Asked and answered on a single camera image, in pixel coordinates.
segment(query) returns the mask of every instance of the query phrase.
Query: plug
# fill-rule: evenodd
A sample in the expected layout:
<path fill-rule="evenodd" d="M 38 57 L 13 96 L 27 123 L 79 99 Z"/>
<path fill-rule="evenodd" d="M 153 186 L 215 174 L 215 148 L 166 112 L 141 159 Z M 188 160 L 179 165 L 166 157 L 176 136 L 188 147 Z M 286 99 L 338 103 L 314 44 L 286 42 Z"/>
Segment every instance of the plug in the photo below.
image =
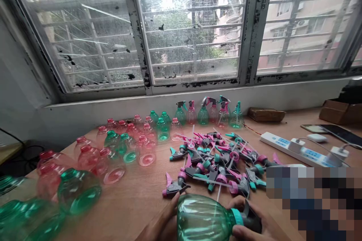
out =
<path fill-rule="evenodd" d="M 293 138 L 290 141 L 288 149 L 292 152 L 295 152 L 297 154 L 300 154 L 302 147 L 305 145 L 304 141 L 301 141 L 299 139 Z"/>

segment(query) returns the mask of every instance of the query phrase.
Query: dirty window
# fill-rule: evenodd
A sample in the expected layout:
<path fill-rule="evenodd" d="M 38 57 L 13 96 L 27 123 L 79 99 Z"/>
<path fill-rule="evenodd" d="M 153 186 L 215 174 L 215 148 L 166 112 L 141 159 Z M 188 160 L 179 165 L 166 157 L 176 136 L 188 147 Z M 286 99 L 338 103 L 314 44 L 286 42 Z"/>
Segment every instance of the dirty window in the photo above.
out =
<path fill-rule="evenodd" d="M 143 85 L 126 0 L 24 0 L 66 92 Z"/>
<path fill-rule="evenodd" d="M 356 3 L 270 0 L 257 74 L 339 68 L 333 57 Z M 280 28 L 285 28 L 282 37 L 275 31 Z"/>
<path fill-rule="evenodd" d="M 238 77 L 245 0 L 140 0 L 154 84 Z"/>

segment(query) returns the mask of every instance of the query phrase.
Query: finger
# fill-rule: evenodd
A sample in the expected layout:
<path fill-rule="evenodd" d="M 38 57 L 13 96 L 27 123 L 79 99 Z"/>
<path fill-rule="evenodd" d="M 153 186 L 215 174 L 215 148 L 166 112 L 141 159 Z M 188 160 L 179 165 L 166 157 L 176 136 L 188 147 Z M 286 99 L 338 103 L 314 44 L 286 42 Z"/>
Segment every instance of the finger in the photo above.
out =
<path fill-rule="evenodd" d="M 263 241 L 268 240 L 265 236 L 253 232 L 252 230 L 249 230 L 248 228 L 241 226 L 241 225 L 235 225 L 233 227 L 233 236 L 235 236 L 239 240 L 244 241 Z"/>

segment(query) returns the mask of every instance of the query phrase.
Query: cardboard box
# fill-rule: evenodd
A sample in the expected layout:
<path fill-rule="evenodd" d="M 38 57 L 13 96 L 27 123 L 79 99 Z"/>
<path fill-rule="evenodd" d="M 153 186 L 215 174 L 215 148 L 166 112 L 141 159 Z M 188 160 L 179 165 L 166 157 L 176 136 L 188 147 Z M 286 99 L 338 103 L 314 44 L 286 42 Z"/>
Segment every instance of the cardboard box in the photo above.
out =
<path fill-rule="evenodd" d="M 341 99 L 326 100 L 319 118 L 334 124 L 362 122 L 362 104 L 350 104 Z"/>

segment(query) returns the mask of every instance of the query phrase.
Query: plastic bottle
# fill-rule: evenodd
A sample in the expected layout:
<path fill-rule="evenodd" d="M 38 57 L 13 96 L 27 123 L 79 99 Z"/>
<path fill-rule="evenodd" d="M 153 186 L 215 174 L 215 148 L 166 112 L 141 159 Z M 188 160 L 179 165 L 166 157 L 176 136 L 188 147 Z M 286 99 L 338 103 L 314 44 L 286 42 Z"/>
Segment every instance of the plastic bottle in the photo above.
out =
<path fill-rule="evenodd" d="M 155 144 L 145 135 L 138 138 L 136 147 L 137 163 L 140 166 L 149 166 L 156 160 Z"/>
<path fill-rule="evenodd" d="M 216 107 L 216 100 L 211 97 L 207 97 L 207 99 L 209 100 L 207 102 L 207 105 L 212 102 L 212 106 L 209 109 L 209 121 L 211 123 L 216 123 L 218 119 L 218 109 Z"/>
<path fill-rule="evenodd" d="M 182 107 L 185 108 L 185 110 L 187 111 L 186 105 L 185 105 L 186 101 L 182 101 L 182 102 L 178 102 L 177 105 L 177 110 L 175 113 L 175 118 L 178 119 L 178 121 L 180 122 L 181 125 L 185 125 L 186 124 L 186 115 L 184 113 L 184 111 L 182 110 Z"/>
<path fill-rule="evenodd" d="M 135 118 L 133 119 L 133 124 L 139 130 L 141 130 L 143 128 L 143 120 L 141 119 L 141 117 L 139 115 L 135 115 Z"/>
<path fill-rule="evenodd" d="M 186 113 L 186 121 L 189 125 L 194 125 L 197 121 L 194 103 L 195 101 L 189 101 L 189 110 Z"/>
<path fill-rule="evenodd" d="M 118 128 L 117 128 L 116 133 L 119 135 L 122 135 L 126 131 L 127 131 L 127 122 L 125 122 L 124 120 L 120 120 L 118 122 Z"/>
<path fill-rule="evenodd" d="M 170 126 L 171 124 L 171 119 L 170 116 L 167 115 L 166 111 L 163 111 L 161 114 L 161 118 L 163 118 L 164 122 L 166 123 L 167 126 Z"/>
<path fill-rule="evenodd" d="M 221 129 L 225 129 L 225 127 L 229 123 L 229 114 L 227 112 L 227 103 L 228 102 L 221 103 L 221 108 L 218 113 L 217 126 Z"/>
<path fill-rule="evenodd" d="M 123 161 L 128 164 L 136 160 L 137 142 L 127 133 L 121 135 L 120 154 L 123 156 Z"/>
<path fill-rule="evenodd" d="M 240 110 L 240 101 L 238 101 L 238 104 L 235 107 L 235 110 L 230 115 L 229 125 L 232 128 L 240 129 L 244 126 L 243 124 L 244 124 L 244 118 L 243 118 L 242 112 Z"/>
<path fill-rule="evenodd" d="M 158 118 L 157 123 L 157 139 L 158 141 L 166 141 L 170 137 L 170 131 L 168 125 L 163 118 Z"/>
<path fill-rule="evenodd" d="M 155 124 L 158 122 L 159 117 L 154 110 L 151 110 L 150 117 Z"/>
<path fill-rule="evenodd" d="M 80 149 L 85 145 L 91 145 L 92 147 L 98 148 L 98 145 L 96 142 L 86 138 L 85 136 L 81 136 L 77 138 L 77 144 L 74 147 L 74 160 L 78 161 L 79 155 L 80 155 Z"/>
<path fill-rule="evenodd" d="M 119 152 L 121 136 L 114 131 L 108 131 L 104 141 L 104 147 L 110 148 L 114 152 Z"/>
<path fill-rule="evenodd" d="M 97 177 L 89 171 L 68 169 L 60 176 L 58 201 L 69 215 L 80 215 L 98 201 L 102 188 Z"/>
<path fill-rule="evenodd" d="M 42 152 L 40 153 L 39 157 L 40 160 L 37 165 L 37 173 L 39 176 L 40 176 L 40 168 L 49 162 L 62 166 L 64 170 L 69 168 L 76 168 L 78 166 L 77 162 L 74 159 L 71 159 L 66 154 L 56 153 L 53 150 Z"/>
<path fill-rule="evenodd" d="M 12 200 L 26 201 L 36 196 L 37 181 L 35 179 L 9 175 L 0 177 L 0 206 Z"/>
<path fill-rule="evenodd" d="M 145 135 L 151 142 L 153 142 L 155 146 L 157 145 L 157 132 L 150 126 L 150 124 L 145 123 L 143 125 L 142 134 Z"/>
<path fill-rule="evenodd" d="M 134 139 L 137 139 L 140 136 L 140 131 L 135 127 L 134 124 L 128 124 L 126 133 L 133 137 Z"/>
<path fill-rule="evenodd" d="M 113 130 L 116 131 L 118 128 L 118 123 L 116 123 L 112 118 L 107 120 L 106 128 L 108 131 Z"/>
<path fill-rule="evenodd" d="M 112 185 L 118 182 L 126 172 L 126 167 L 118 153 L 109 148 L 100 151 L 100 158 L 97 163 L 98 178 L 105 185 Z"/>
<path fill-rule="evenodd" d="M 81 154 L 78 159 L 78 168 L 80 170 L 90 171 L 96 175 L 96 166 L 100 156 L 100 150 L 98 148 L 93 148 L 90 145 L 85 145 L 80 150 Z"/>
<path fill-rule="evenodd" d="M 12 200 L 0 207 L 0 236 L 6 241 L 54 240 L 65 215 L 46 200 Z"/>
<path fill-rule="evenodd" d="M 258 233 L 262 229 L 260 218 L 249 206 L 241 213 L 237 209 L 227 210 L 202 195 L 181 195 L 178 200 L 178 241 L 228 241 L 234 225 L 244 225 Z"/>
<path fill-rule="evenodd" d="M 178 122 L 178 119 L 175 117 L 172 119 L 172 122 L 171 122 L 171 128 L 170 128 L 171 139 L 173 141 L 182 140 L 182 136 L 180 136 L 178 134 L 184 134 L 184 132 L 182 130 L 181 124 Z"/>
<path fill-rule="evenodd" d="M 206 100 L 207 97 L 205 97 L 201 104 L 201 109 L 199 113 L 197 114 L 197 122 L 200 125 L 208 125 L 209 124 L 209 113 L 206 109 Z"/>
<path fill-rule="evenodd" d="M 65 171 L 62 166 L 50 162 L 40 168 L 40 177 L 37 183 L 39 198 L 58 202 L 57 191 L 60 184 L 60 175 Z"/>

